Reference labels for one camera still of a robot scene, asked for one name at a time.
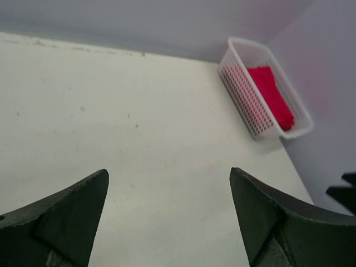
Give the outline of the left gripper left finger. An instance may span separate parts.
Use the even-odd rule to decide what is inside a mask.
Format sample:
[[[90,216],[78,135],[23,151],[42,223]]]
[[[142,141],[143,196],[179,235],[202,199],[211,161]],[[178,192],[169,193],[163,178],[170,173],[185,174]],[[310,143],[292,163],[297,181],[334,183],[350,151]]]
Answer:
[[[109,186],[98,170],[1,215],[1,266],[88,266]]]

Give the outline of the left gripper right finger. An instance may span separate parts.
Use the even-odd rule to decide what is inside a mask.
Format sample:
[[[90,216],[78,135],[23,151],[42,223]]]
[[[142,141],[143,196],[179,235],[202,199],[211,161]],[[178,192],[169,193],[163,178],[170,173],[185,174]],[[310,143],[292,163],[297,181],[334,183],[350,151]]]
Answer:
[[[299,200],[237,167],[230,187],[250,266],[355,266],[355,216]]]

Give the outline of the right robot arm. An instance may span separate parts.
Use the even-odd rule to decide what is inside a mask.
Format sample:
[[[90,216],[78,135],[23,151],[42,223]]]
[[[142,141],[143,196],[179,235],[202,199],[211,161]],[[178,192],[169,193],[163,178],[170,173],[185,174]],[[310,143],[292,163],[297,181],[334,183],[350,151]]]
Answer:
[[[350,184],[347,186],[330,186],[326,190],[326,194],[333,198],[335,201],[343,205],[353,215],[355,215],[355,173],[347,172],[342,175],[342,180]]]

